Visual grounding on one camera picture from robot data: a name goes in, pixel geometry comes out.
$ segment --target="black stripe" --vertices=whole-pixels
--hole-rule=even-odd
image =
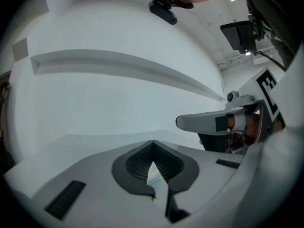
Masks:
[[[215,118],[215,127],[217,132],[227,131],[228,129],[228,117],[218,116]]]
[[[228,167],[235,168],[235,169],[237,169],[240,165],[240,163],[226,161],[226,160],[222,160],[222,159],[218,159],[216,161],[216,164],[228,166]]]
[[[45,211],[57,219],[62,219],[73,205],[85,183],[72,181],[46,208]]]

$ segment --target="black mesh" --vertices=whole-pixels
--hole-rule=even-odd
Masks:
[[[184,168],[184,162],[155,144],[150,144],[126,161],[126,169],[135,178],[147,182],[149,168],[155,163],[162,177],[168,182]]]
[[[159,141],[147,141],[117,157],[112,164],[112,175],[127,192],[155,198],[154,188],[147,185],[152,162],[172,194],[188,190],[200,172],[199,165],[191,157]]]
[[[128,172],[135,178],[147,182],[149,168],[152,164],[153,143],[131,156],[125,164]]]
[[[157,145],[153,148],[153,161],[166,182],[184,169],[184,162],[180,158]]]

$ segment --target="black marking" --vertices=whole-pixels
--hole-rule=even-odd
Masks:
[[[85,183],[72,181],[46,208],[45,211],[57,219],[62,220],[64,215],[71,208],[83,188]]]
[[[234,168],[234,169],[237,169],[240,165],[240,163],[236,163],[236,162],[231,162],[231,161],[226,161],[226,160],[222,160],[222,159],[218,159],[216,161],[216,164],[219,164],[219,165],[224,165],[224,166],[228,166],[228,167],[231,167],[231,168]]]
[[[266,91],[265,87],[262,84],[264,82],[267,86],[270,85],[270,87],[272,89],[274,86],[271,83],[268,83],[267,79],[270,82],[273,82],[274,85],[276,85],[276,80],[272,77],[271,73],[268,70],[265,71],[259,78],[257,78],[256,81],[257,81],[258,85],[260,86],[260,88],[262,89],[262,91],[263,91],[263,93],[266,97],[266,100],[269,104],[272,115],[274,115],[277,111],[277,105],[276,104],[272,105],[272,102],[270,100],[270,96],[269,96],[268,92]]]
[[[221,131],[227,131],[228,129],[228,117],[225,116],[219,116],[215,118],[215,126],[216,126],[216,131],[221,132]]]

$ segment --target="black cable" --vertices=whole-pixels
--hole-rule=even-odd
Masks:
[[[261,52],[261,51],[256,51],[256,53],[261,54],[262,56],[268,58],[270,61],[272,61],[275,65],[277,65],[280,69],[282,69],[284,72],[286,72],[286,68],[283,67],[281,64],[279,64],[277,61],[275,61],[274,59],[272,59],[270,56],[267,56],[265,53]]]

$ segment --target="black rectangular slot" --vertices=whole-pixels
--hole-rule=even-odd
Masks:
[[[45,208],[45,211],[57,219],[62,220],[64,215],[73,205],[83,188],[85,183],[80,181],[72,181],[68,186]]]
[[[226,161],[226,160],[222,160],[222,159],[218,159],[216,161],[216,164],[228,166],[228,167],[231,167],[231,168],[234,168],[234,169],[237,169],[239,167],[239,165],[240,165],[240,163]]]

